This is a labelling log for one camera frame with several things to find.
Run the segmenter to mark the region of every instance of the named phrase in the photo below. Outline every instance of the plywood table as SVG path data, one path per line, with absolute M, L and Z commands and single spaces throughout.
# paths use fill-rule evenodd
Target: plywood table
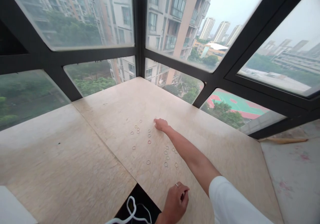
M 213 223 L 214 214 L 209 198 L 179 154 L 172 151 L 168 137 L 154 128 L 154 117 L 166 119 L 257 209 L 274 223 L 282 223 L 261 146 L 256 140 L 140 77 L 73 104 L 161 210 L 168 189 L 177 181 L 190 187 L 188 209 L 180 223 Z M 140 128 L 139 134 L 135 125 Z M 166 146 L 169 160 L 164 154 Z
M 0 182 L 43 224 L 104 224 L 136 185 L 72 104 L 0 132 Z

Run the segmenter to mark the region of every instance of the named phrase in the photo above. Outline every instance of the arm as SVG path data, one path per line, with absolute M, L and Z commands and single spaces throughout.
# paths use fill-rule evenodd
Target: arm
M 198 148 L 169 126 L 167 121 L 163 119 L 154 119 L 154 121 L 155 127 L 169 137 L 202 189 L 209 196 L 210 183 L 215 177 L 221 176 L 220 172 Z

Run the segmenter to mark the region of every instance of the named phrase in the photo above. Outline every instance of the white sleeve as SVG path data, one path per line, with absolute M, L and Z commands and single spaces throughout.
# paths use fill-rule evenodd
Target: white sleeve
M 211 181 L 209 197 L 216 224 L 272 224 L 223 176 L 217 176 Z

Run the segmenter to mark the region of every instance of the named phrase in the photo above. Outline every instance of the sky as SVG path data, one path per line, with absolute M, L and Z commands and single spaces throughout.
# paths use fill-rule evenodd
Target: sky
M 215 34 L 222 21 L 231 23 L 227 34 L 238 24 L 244 25 L 255 11 L 261 0 L 211 0 L 206 17 L 215 18 L 211 34 Z M 291 39 L 288 46 L 294 46 L 301 40 L 308 40 L 301 50 L 309 50 L 320 42 L 320 0 L 302 0 L 267 39 L 281 44 Z

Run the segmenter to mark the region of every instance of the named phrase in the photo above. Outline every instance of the white building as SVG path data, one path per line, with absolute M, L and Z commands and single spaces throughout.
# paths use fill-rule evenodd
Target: white building
M 238 37 L 238 35 L 240 34 L 242 29 L 242 25 L 237 25 L 236 27 L 234 27 L 233 31 L 231 32 L 227 42 L 226 42 L 226 46 L 231 46 L 232 43 L 235 41 L 235 39 Z
M 214 18 L 206 18 L 206 20 L 204 21 L 199 39 L 203 39 L 203 40 L 208 39 L 215 21 L 216 20 Z
M 216 34 L 213 37 L 213 42 L 219 43 L 222 41 L 222 38 L 226 34 L 228 28 L 230 26 L 230 22 L 228 21 L 222 21 L 219 25 L 219 28 L 217 29 Z

